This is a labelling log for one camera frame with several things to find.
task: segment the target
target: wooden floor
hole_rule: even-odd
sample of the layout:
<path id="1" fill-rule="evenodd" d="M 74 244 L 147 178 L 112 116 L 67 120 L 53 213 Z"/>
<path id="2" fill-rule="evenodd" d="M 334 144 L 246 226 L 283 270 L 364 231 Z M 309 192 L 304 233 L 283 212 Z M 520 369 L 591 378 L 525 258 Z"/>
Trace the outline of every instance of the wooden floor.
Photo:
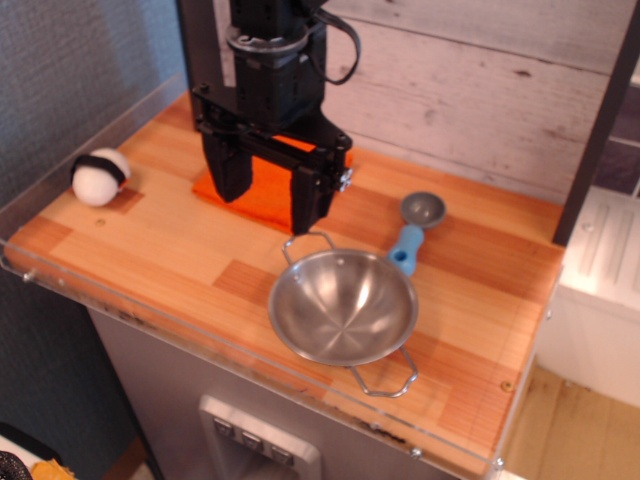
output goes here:
<path id="1" fill-rule="evenodd" d="M 505 453 L 526 480 L 640 479 L 640 409 L 535 368 Z"/>

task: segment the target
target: wooden table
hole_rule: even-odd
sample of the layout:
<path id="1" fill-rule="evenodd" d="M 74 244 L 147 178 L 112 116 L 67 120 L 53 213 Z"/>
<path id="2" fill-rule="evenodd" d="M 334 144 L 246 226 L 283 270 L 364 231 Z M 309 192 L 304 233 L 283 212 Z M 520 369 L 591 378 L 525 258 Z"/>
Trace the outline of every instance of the wooden table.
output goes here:
<path id="1" fill-rule="evenodd" d="M 266 307 L 288 235 L 192 193 L 206 167 L 186 96 L 120 150 L 126 190 L 102 208 L 62 194 L 9 240 L 13 269 L 461 476 L 492 468 L 559 274 L 560 207 L 354 149 L 354 183 L 316 227 L 338 246 L 384 255 L 410 192 L 448 208 L 411 278 L 420 313 L 406 348 L 419 378 L 400 398 L 373 398 L 348 369 L 305 360 L 275 335 Z M 360 370 L 391 390 L 409 372 L 399 354 Z"/>

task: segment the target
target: blue scoop handle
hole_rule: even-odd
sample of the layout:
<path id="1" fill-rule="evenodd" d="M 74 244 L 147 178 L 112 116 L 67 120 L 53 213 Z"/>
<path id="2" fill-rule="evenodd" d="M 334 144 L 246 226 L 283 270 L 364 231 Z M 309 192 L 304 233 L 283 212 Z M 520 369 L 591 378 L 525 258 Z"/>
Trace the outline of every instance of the blue scoop handle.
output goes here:
<path id="1" fill-rule="evenodd" d="M 405 225 L 387 258 L 410 277 L 416 271 L 418 249 L 424 242 L 424 231 L 416 225 Z"/>

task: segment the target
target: metal bowl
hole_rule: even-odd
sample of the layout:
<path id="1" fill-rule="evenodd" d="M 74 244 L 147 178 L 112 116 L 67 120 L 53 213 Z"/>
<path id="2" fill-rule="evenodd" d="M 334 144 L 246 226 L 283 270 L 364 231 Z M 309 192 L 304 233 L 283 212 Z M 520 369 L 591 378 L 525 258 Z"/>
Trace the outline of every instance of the metal bowl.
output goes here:
<path id="1" fill-rule="evenodd" d="M 268 308 L 275 332 L 300 356 L 362 365 L 397 350 L 411 335 L 416 292 L 389 260 L 333 248 L 290 263 L 271 290 Z"/>
<path id="2" fill-rule="evenodd" d="M 444 219 L 447 207 L 444 201 L 434 193 L 415 192 L 407 195 L 400 204 L 402 218 L 409 225 L 423 230 L 436 227 Z"/>

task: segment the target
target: black cord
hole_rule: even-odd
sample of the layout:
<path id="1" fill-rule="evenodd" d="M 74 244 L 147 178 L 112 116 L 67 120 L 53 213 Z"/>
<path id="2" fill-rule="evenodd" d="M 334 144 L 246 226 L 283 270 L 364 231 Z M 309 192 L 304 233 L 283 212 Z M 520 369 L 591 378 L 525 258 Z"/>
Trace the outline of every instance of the black cord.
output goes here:
<path id="1" fill-rule="evenodd" d="M 353 44 L 356 48 L 356 59 L 353 62 L 353 65 L 351 66 L 351 69 L 349 69 L 347 74 L 338 80 L 334 80 L 332 78 L 327 77 L 327 75 L 324 73 L 324 69 L 320 65 L 318 65 L 317 60 L 313 58 L 313 56 L 309 57 L 311 59 L 311 65 L 313 66 L 313 69 L 325 81 L 333 85 L 342 85 L 344 83 L 347 83 L 349 79 L 353 76 L 353 74 L 356 72 L 356 69 L 358 68 L 358 63 L 360 62 L 361 46 L 360 46 L 360 38 L 358 37 L 358 34 L 356 33 L 356 31 L 351 25 L 349 25 L 347 22 L 342 20 L 340 17 L 337 17 L 321 8 L 315 12 L 314 18 L 326 25 L 335 27 L 338 30 L 343 31 L 344 33 L 349 35 L 349 37 L 351 37 L 351 40 L 353 40 Z"/>

